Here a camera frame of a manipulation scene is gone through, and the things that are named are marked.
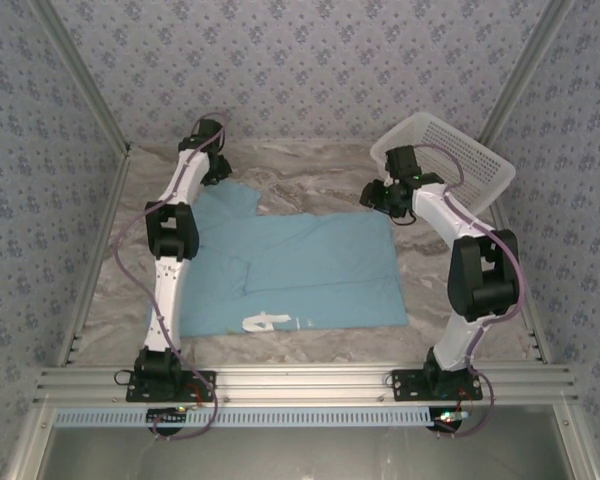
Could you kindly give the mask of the light blue t-shirt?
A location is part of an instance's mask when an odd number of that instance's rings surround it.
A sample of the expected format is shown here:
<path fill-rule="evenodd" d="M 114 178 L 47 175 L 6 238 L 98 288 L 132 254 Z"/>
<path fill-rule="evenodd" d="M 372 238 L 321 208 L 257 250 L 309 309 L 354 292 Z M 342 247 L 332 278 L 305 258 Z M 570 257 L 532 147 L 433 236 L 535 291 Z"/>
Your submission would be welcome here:
<path fill-rule="evenodd" d="M 261 215 L 260 197 L 229 181 L 198 197 L 182 337 L 407 325 L 384 215 Z"/>

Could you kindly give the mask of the white perforated plastic basket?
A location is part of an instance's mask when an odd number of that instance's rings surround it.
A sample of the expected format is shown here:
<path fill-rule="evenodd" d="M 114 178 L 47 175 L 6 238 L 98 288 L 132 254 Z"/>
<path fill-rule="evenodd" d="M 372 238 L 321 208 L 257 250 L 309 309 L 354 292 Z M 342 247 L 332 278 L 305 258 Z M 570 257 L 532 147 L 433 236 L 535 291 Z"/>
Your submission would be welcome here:
<path fill-rule="evenodd" d="M 511 163 L 426 112 L 409 116 L 371 146 L 370 156 L 381 177 L 388 175 L 386 152 L 407 145 L 415 147 L 423 172 L 434 172 L 448 184 L 464 176 L 463 184 L 452 194 L 475 216 L 487 210 L 515 177 Z"/>

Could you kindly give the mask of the marble pattern table cover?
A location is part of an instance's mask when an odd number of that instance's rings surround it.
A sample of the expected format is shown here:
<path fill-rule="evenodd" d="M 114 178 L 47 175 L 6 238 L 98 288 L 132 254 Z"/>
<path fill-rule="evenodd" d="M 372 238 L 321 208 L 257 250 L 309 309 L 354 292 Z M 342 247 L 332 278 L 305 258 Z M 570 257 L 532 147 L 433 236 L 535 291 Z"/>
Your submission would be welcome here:
<path fill-rule="evenodd" d="M 232 142 L 225 148 L 232 179 L 261 193 L 262 214 L 357 212 L 364 185 L 378 175 L 365 144 Z M 424 222 L 392 229 L 409 322 L 404 326 L 241 333 L 187 338 L 185 356 L 199 365 L 248 363 L 420 363 L 450 315 L 450 252 Z M 145 230 L 136 226 L 118 255 L 106 253 L 89 314 L 70 356 L 73 366 L 133 364 L 147 331 L 154 275 Z"/>

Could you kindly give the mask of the black controller board with LEDs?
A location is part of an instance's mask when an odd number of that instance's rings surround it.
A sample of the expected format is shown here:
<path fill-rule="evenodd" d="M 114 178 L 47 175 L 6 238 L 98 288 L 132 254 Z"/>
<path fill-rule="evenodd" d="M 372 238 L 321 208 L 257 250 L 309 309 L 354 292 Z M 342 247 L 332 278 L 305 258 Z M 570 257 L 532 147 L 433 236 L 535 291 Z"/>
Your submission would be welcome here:
<path fill-rule="evenodd" d="M 170 437 L 179 433 L 187 418 L 184 407 L 150 408 L 145 415 L 145 422 L 155 436 Z"/>
<path fill-rule="evenodd" d="M 462 409 L 431 408 L 429 413 L 432 424 L 428 429 L 436 433 L 455 434 L 463 421 L 469 418 L 469 413 Z"/>

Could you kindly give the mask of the aluminium diagonal frame post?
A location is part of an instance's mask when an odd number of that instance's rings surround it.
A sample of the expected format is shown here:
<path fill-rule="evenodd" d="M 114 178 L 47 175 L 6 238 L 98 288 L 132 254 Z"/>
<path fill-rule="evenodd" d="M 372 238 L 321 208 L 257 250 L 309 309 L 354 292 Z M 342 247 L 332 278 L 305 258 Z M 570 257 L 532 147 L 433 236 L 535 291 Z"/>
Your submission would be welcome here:
<path fill-rule="evenodd" d="M 495 145 L 575 1 L 547 0 L 478 134 L 477 141 L 483 146 L 491 148 Z"/>
<path fill-rule="evenodd" d="M 112 147 L 126 154 L 129 144 L 101 95 L 71 35 L 50 0 L 27 0 Z"/>

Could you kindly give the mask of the aluminium table side rail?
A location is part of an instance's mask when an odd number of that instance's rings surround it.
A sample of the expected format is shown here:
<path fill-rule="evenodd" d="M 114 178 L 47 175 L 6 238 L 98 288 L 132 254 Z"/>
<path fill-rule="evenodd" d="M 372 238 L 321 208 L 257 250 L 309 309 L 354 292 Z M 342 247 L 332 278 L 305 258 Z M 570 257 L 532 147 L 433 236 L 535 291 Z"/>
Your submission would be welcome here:
<path fill-rule="evenodd" d="M 76 303 L 67 325 L 56 361 L 58 367 L 66 367 L 71 363 L 74 343 L 80 337 L 84 323 L 88 318 L 129 167 L 129 152 L 125 151 L 121 156 L 119 166 L 116 170 L 114 181 L 105 203 L 102 221 L 87 263 L 86 276 L 78 291 Z"/>
<path fill-rule="evenodd" d="M 504 204 L 500 199 L 496 199 L 490 206 L 490 211 L 495 221 L 495 224 L 502 229 L 513 229 L 511 222 L 507 216 Z M 537 358 L 544 364 L 552 364 L 553 357 L 550 352 L 549 344 L 544 334 L 544 328 L 541 321 L 541 317 L 538 314 L 533 296 L 531 294 L 530 283 L 526 274 L 526 270 L 523 269 L 525 276 L 524 280 L 524 302 L 521 307 L 522 317 L 525 321 L 525 325 L 531 332 L 531 337 L 535 341 L 535 351 L 537 352 Z"/>

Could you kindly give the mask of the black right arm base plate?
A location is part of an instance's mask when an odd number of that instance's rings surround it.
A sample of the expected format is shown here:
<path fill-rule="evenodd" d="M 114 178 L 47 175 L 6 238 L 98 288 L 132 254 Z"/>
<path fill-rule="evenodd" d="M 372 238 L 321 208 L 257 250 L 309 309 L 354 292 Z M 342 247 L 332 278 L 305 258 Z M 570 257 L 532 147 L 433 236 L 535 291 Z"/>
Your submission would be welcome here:
<path fill-rule="evenodd" d="M 481 382 L 467 370 L 425 372 L 400 369 L 391 372 L 390 380 L 397 402 L 483 399 Z"/>

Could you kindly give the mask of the aluminium frame cross rail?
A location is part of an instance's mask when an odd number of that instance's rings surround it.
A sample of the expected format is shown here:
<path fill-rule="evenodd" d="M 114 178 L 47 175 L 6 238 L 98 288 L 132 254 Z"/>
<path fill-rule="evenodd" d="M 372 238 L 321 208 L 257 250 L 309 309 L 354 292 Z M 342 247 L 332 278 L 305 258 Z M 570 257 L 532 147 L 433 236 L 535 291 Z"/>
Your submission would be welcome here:
<path fill-rule="evenodd" d="M 220 403 L 238 406 L 375 406 L 394 401 L 383 363 L 213 366 Z M 570 369 L 541 362 L 487 362 L 477 369 L 491 381 L 498 405 L 575 403 Z M 126 388 L 114 367 L 43 369 L 32 394 L 50 406 L 119 406 Z"/>

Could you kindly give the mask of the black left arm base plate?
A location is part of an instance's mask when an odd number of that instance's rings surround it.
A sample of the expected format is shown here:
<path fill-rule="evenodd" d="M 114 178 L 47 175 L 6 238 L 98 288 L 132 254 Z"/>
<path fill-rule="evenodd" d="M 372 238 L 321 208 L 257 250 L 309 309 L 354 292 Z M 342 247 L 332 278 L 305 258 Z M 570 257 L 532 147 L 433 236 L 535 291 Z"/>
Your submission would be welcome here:
<path fill-rule="evenodd" d="M 130 403 L 212 403 L 210 387 L 216 383 L 214 371 L 200 371 L 204 381 L 191 371 L 149 376 L 133 372 L 125 400 Z"/>

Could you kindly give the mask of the aluminium lower frame post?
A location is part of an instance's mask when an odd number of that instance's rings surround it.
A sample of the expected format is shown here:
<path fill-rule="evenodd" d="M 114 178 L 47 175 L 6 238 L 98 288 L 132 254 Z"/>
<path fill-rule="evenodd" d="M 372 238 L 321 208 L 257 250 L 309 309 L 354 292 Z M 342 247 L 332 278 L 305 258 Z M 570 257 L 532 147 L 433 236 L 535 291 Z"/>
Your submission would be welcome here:
<path fill-rule="evenodd" d="M 36 480 L 56 418 L 53 407 L 35 407 L 25 416 L 3 480 Z"/>
<path fill-rule="evenodd" d="M 595 448 L 584 410 L 574 404 L 553 406 L 560 436 L 575 480 L 600 480 Z"/>

